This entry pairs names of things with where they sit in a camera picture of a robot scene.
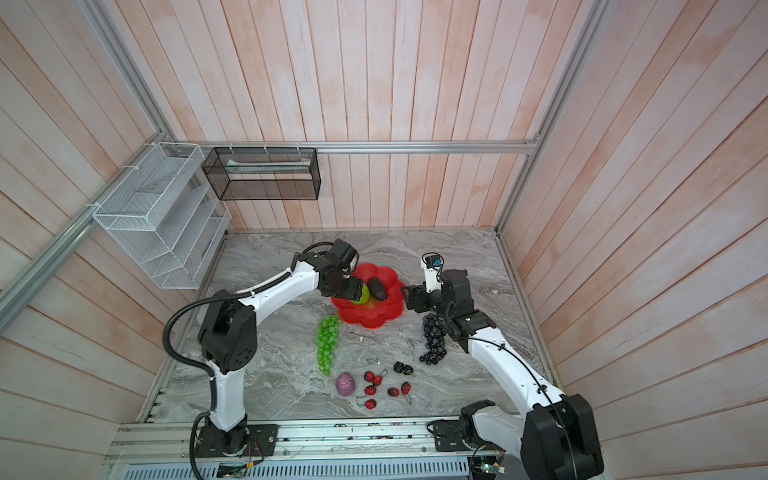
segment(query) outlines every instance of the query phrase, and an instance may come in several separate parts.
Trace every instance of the green fruit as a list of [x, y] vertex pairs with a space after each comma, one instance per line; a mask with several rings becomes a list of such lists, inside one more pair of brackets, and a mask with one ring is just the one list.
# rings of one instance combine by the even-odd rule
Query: green fruit
[[350, 301], [352, 303], [354, 303], [355, 305], [363, 305], [365, 302], [370, 300], [370, 298], [371, 298], [371, 293], [368, 291], [368, 286], [367, 285], [363, 285], [362, 286], [362, 296], [360, 297], [360, 300], [357, 300], [357, 301], [350, 300]]

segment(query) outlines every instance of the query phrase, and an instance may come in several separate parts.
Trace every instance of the black cable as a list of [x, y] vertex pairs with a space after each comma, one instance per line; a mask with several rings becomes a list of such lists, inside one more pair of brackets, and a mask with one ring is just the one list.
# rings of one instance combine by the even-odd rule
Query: black cable
[[474, 459], [475, 459], [475, 455], [477, 455], [477, 454], [478, 454], [478, 450], [479, 450], [479, 449], [483, 449], [483, 448], [485, 448], [485, 447], [486, 447], [486, 445], [487, 445], [487, 443], [484, 443], [484, 444], [480, 445], [478, 448], [476, 448], [476, 449], [475, 449], [475, 451], [472, 453], [472, 458], [471, 458], [471, 460], [474, 460]]
[[459, 337], [458, 339], [456, 339], [456, 340], [474, 340], [474, 341], [476, 341], [476, 342], [484, 342], [484, 343], [490, 343], [491, 345], [493, 345], [493, 346], [497, 347], [499, 350], [504, 350], [506, 353], [508, 353], [508, 354], [512, 355], [512, 356], [515, 358], [515, 360], [517, 360], [518, 362], [520, 362], [520, 365], [523, 365], [523, 366], [525, 367], [525, 369], [526, 369], [526, 370], [528, 370], [528, 373], [531, 375], [531, 378], [533, 378], [533, 381], [534, 381], [534, 382], [536, 382], [536, 385], [538, 386], [538, 389], [539, 389], [539, 391], [540, 391], [541, 393], [544, 393], [544, 396], [545, 396], [545, 397], [547, 397], [547, 400], [549, 400], [549, 403], [550, 403], [550, 405], [554, 405], [554, 403], [552, 402], [552, 400], [549, 398], [549, 395], [547, 395], [546, 387], [544, 387], [544, 386], [543, 386], [541, 383], [539, 383], [538, 379], [536, 378], [536, 375], [534, 375], [534, 373], [531, 371], [531, 369], [529, 369], [529, 368], [528, 368], [528, 366], [527, 366], [527, 365], [525, 365], [525, 362], [523, 362], [523, 359], [521, 359], [520, 357], [518, 357], [517, 355], [515, 355], [514, 353], [512, 353], [510, 350], [507, 350], [507, 347], [505, 347], [505, 346], [502, 346], [502, 345], [499, 345], [498, 343], [496, 343], [496, 342], [492, 342], [492, 341], [490, 341], [490, 340], [486, 340], [486, 339], [476, 339], [476, 338], [475, 338], [475, 337], [473, 337], [473, 336], [460, 336], [460, 337]]
[[317, 243], [313, 243], [312, 245], [309, 245], [307, 248], [302, 250], [301, 254], [303, 255], [303, 254], [309, 252], [310, 250], [312, 250], [313, 248], [321, 247], [323, 245], [328, 245], [329, 247], [333, 247], [333, 242], [317, 242]]
[[543, 393], [544, 397], [547, 398], [547, 400], [549, 401], [549, 405], [551, 405], [553, 407], [552, 409], [554, 410], [555, 415], [558, 416], [558, 420], [560, 421], [560, 425], [563, 427], [563, 430], [565, 431], [565, 440], [566, 440], [566, 442], [568, 442], [568, 450], [571, 451], [571, 464], [573, 465], [573, 468], [574, 468], [574, 478], [578, 478], [578, 473], [577, 473], [576, 463], [575, 463], [575, 460], [574, 460], [574, 453], [573, 453], [574, 449], [573, 449], [573, 446], [571, 445], [571, 438], [568, 435], [568, 430], [565, 428], [565, 423], [563, 422], [563, 418], [560, 417], [560, 412], [558, 411], [557, 408], [554, 407], [554, 402], [552, 402], [552, 399], [550, 399], [549, 395], [547, 395], [547, 389], [538, 381], [538, 379], [536, 378], [536, 375], [534, 375], [534, 373], [531, 371], [531, 369], [529, 369], [528, 366], [525, 365], [525, 362], [523, 362], [523, 360], [520, 357], [518, 357], [517, 355], [515, 355], [511, 351], [507, 350], [506, 347], [501, 346], [501, 345], [499, 345], [499, 344], [497, 344], [495, 342], [491, 342], [491, 341], [486, 340], [486, 339], [476, 339], [476, 338], [470, 337], [470, 336], [459, 337], [457, 340], [461, 340], [461, 339], [474, 340], [476, 342], [490, 343], [491, 345], [498, 347], [499, 350], [504, 350], [506, 353], [512, 355], [518, 362], [520, 362], [521, 365], [523, 365], [525, 367], [526, 370], [528, 370], [528, 373], [531, 374], [531, 377], [533, 378], [533, 381], [536, 382], [536, 385], [538, 386], [538, 391]]
[[422, 255], [422, 262], [424, 262], [425, 265], [427, 265], [426, 260], [424, 260], [428, 255], [437, 255], [440, 257], [440, 268], [437, 270], [437, 280], [440, 281], [440, 273], [442, 273], [442, 267], [445, 265], [445, 259], [437, 252], [427, 252]]
[[200, 424], [200, 420], [209, 415], [210, 412], [200, 412], [194, 418], [194, 422], [192, 422], [192, 433], [190, 434], [190, 467], [192, 468], [192, 475], [194, 475], [196, 480], [204, 480], [203, 476], [200, 474], [200, 470], [197, 469], [197, 463], [194, 461], [194, 448], [197, 443], [197, 426]]
[[449, 425], [451, 425], [451, 422], [449, 422], [448, 420], [445, 420], [445, 419], [432, 420], [430, 423], [426, 424], [427, 432], [433, 434], [436, 439], [445, 438], [445, 435], [443, 435], [442, 433], [435, 432], [434, 428], [435, 428], [435, 424], [437, 422], [445, 422], [445, 423], [448, 423]]
[[202, 305], [206, 305], [208, 303], [223, 302], [227, 300], [240, 300], [243, 298], [247, 298], [249, 296], [255, 295], [256, 293], [260, 293], [266, 289], [272, 288], [273, 286], [287, 279], [290, 275], [291, 275], [291, 272], [285, 272], [283, 275], [278, 276], [275, 280], [272, 280], [271, 282], [265, 283], [264, 285], [258, 286], [246, 292], [236, 293], [234, 295], [229, 295], [229, 296], [209, 296], [207, 298], [194, 301], [180, 308], [176, 313], [170, 316], [168, 323], [165, 324], [165, 328], [163, 329], [163, 348], [165, 348], [165, 351], [168, 353], [168, 356], [179, 363], [197, 367], [198, 369], [203, 370], [208, 375], [208, 379], [210, 380], [210, 408], [208, 409], [207, 412], [201, 412], [197, 415], [197, 417], [195, 417], [195, 420], [192, 424], [192, 434], [190, 437], [190, 466], [192, 468], [192, 473], [194, 474], [194, 477], [196, 480], [204, 480], [203, 477], [200, 475], [200, 472], [197, 470], [197, 464], [195, 463], [195, 459], [194, 459], [194, 447], [197, 441], [197, 426], [200, 424], [200, 421], [202, 419], [209, 416], [216, 409], [216, 406], [217, 406], [216, 378], [215, 378], [216, 373], [214, 372], [214, 369], [212, 369], [206, 363], [183, 356], [179, 352], [177, 352], [174, 346], [170, 344], [170, 332], [171, 330], [173, 330], [174, 324], [182, 316], [184, 316], [185, 313], [189, 312], [192, 309], [195, 309]]

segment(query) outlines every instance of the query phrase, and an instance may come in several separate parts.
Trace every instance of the ventilated metal panel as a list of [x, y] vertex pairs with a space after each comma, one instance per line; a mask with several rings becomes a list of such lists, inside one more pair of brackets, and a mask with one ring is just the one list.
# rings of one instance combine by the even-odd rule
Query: ventilated metal panel
[[[236, 465], [236, 463], [227, 462], [223, 464]], [[219, 463], [197, 463], [204, 478], [216, 478], [218, 466]], [[409, 478], [467, 478], [468, 475], [467, 458], [453, 455], [425, 458], [268, 461], [250, 468], [245, 478], [406, 480]], [[122, 480], [156, 478], [182, 480], [192, 478], [192, 471], [189, 463], [131, 465], [126, 469]]]

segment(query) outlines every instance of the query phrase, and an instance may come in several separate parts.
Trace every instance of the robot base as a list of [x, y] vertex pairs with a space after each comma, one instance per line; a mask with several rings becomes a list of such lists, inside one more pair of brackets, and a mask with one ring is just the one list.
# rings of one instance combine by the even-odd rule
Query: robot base
[[249, 452], [250, 456], [258, 457], [259, 450], [264, 457], [274, 455], [278, 425], [248, 425], [247, 420], [245, 418], [229, 432], [223, 432], [206, 418], [198, 435], [195, 457], [247, 458]]

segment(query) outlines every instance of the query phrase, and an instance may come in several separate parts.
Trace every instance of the purple fruit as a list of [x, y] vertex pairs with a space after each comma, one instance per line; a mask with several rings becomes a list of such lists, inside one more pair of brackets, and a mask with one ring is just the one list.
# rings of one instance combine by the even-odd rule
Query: purple fruit
[[352, 395], [355, 391], [355, 379], [347, 372], [342, 373], [336, 379], [336, 390], [339, 390], [341, 396]]

